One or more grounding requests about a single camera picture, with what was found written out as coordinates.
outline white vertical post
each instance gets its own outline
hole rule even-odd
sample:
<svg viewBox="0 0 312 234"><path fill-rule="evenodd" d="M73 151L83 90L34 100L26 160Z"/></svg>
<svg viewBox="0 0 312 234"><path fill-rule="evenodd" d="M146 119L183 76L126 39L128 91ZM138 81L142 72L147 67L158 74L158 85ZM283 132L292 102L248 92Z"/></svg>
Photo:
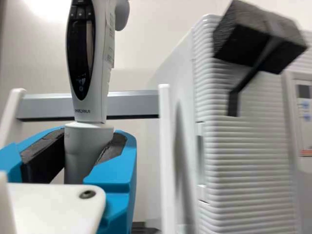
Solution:
<svg viewBox="0 0 312 234"><path fill-rule="evenodd" d="M175 165L171 129L170 86L160 84L159 91L159 144L160 194L162 234L176 234Z"/></svg>
<svg viewBox="0 0 312 234"><path fill-rule="evenodd" d="M21 132L22 122L16 119L16 113L25 93L25 89L12 89L9 94L0 122L0 149L15 141Z"/></svg>
<svg viewBox="0 0 312 234"><path fill-rule="evenodd" d="M0 172L0 230L3 234L16 234L5 172Z"/></svg>

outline gray horizontal bar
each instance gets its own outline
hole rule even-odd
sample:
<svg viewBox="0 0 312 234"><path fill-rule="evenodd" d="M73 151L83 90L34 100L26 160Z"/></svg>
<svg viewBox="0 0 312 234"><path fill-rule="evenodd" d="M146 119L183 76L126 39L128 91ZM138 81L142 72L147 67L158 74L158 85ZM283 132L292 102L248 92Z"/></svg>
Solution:
<svg viewBox="0 0 312 234"><path fill-rule="evenodd" d="M108 119L158 117L158 91L120 91L108 93ZM16 118L22 121L73 119L71 94L27 94Z"/></svg>

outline screw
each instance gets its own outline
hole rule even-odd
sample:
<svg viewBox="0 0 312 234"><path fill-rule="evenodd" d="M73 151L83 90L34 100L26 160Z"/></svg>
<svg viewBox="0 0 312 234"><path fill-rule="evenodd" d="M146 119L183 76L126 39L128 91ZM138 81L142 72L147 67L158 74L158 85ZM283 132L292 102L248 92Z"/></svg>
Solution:
<svg viewBox="0 0 312 234"><path fill-rule="evenodd" d="M81 199L89 199L89 198L92 198L96 195L96 192L94 192L93 190L86 190L84 192L82 192L79 197Z"/></svg>

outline blue clamp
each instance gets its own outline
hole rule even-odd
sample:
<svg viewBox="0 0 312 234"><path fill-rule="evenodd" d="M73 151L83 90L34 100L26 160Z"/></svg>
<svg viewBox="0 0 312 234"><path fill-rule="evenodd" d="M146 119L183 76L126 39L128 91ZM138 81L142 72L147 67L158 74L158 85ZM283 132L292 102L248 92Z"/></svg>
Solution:
<svg viewBox="0 0 312 234"><path fill-rule="evenodd" d="M6 171L9 182L22 183L20 154L57 127L38 133L20 143L11 143L0 150L0 170ZM127 140L121 154L97 164L84 178L84 184L101 187L106 192L106 207L97 234L130 234L137 187L137 141L120 130Z"/></svg>

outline ribbed white panel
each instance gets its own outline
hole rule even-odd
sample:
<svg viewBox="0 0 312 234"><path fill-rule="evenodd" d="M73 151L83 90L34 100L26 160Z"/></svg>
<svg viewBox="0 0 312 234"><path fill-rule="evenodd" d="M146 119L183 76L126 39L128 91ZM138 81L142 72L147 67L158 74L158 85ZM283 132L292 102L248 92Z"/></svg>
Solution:
<svg viewBox="0 0 312 234"><path fill-rule="evenodd" d="M310 46L305 53L299 56L289 67L289 70L312 72L312 32L304 31L303 35L306 39L306 43Z"/></svg>
<svg viewBox="0 0 312 234"><path fill-rule="evenodd" d="M240 116L226 116L228 91L248 68L213 58L218 20L205 16L193 28L195 116L204 125L200 233L295 234L281 77L259 73L241 92Z"/></svg>

